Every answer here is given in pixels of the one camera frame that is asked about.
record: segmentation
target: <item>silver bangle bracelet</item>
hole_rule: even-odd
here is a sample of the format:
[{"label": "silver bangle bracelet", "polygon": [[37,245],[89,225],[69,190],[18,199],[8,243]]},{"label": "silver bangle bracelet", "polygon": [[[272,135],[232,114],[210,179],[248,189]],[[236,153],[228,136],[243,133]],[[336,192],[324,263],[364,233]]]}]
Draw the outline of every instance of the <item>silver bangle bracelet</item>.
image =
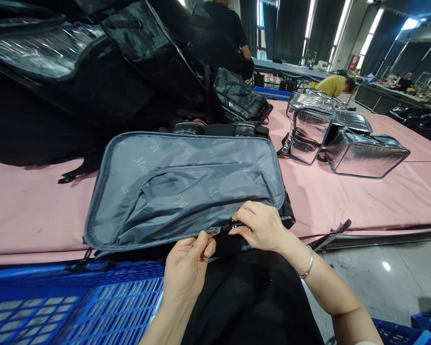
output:
[{"label": "silver bangle bracelet", "polygon": [[314,256],[313,256],[313,249],[311,249],[310,246],[307,246],[310,249],[310,254],[311,254],[311,261],[310,261],[310,268],[308,269],[308,271],[305,272],[304,275],[300,275],[297,273],[297,275],[299,276],[300,279],[305,279],[306,277],[308,277],[310,275],[311,269],[313,268],[313,261],[314,261]]}]

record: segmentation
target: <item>shiny floor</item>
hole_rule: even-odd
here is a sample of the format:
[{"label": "shiny floor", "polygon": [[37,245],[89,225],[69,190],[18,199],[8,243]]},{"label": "shiny floor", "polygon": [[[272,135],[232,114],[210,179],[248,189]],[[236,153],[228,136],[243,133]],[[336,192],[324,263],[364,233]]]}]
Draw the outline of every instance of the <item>shiny floor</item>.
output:
[{"label": "shiny floor", "polygon": [[[376,319],[411,326],[410,316],[431,309],[431,241],[341,249],[321,254]],[[305,286],[324,342],[332,321]]]}]

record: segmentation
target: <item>hand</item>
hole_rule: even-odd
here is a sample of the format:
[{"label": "hand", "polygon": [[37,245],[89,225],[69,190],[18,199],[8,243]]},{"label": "hand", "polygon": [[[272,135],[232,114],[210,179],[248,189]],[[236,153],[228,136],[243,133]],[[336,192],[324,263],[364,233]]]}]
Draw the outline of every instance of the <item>hand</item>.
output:
[{"label": "hand", "polygon": [[166,259],[163,303],[196,301],[203,290],[207,259],[216,251],[214,236],[201,231],[198,238],[175,244]]},{"label": "hand", "polygon": [[241,235],[252,248],[278,252],[286,241],[288,230],[281,223],[278,211],[256,201],[247,201],[233,216],[247,226],[233,228],[229,235]]}]

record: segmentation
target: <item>pink table cover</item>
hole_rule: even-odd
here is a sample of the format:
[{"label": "pink table cover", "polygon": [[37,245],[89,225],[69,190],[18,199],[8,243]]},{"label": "pink table cover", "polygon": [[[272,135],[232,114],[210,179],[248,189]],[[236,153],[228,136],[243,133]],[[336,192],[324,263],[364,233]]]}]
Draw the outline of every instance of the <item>pink table cover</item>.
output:
[{"label": "pink table cover", "polygon": [[[290,127],[287,103],[269,102],[274,109],[267,127],[279,149]],[[363,114],[374,134],[394,136],[411,154],[381,180],[339,176],[318,160],[309,166],[280,158],[297,221],[291,230],[305,242],[336,230],[347,219],[352,221],[347,234],[364,236],[421,232],[402,229],[431,225],[431,142],[387,116]]]},{"label": "pink table cover", "polygon": [[[270,135],[277,149],[290,122],[286,103],[270,101]],[[312,166],[280,159],[284,184],[297,223],[293,231],[305,242],[353,221],[349,235],[392,235],[412,225],[431,225],[431,142],[396,121],[365,114],[375,133],[396,137],[412,151],[383,180],[338,176],[327,163]],[[0,164],[0,265],[81,259],[84,223],[96,174],[57,184],[61,174],[81,160],[37,169]]]}]

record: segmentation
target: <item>yellow shirt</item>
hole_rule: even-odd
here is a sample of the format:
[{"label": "yellow shirt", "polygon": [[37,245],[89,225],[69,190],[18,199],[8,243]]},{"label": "yellow shirt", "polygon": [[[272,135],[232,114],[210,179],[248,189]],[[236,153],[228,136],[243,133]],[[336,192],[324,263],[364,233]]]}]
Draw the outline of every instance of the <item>yellow shirt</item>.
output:
[{"label": "yellow shirt", "polygon": [[325,78],[315,86],[315,89],[324,92],[329,97],[338,97],[345,89],[346,78],[344,76],[333,75]]}]

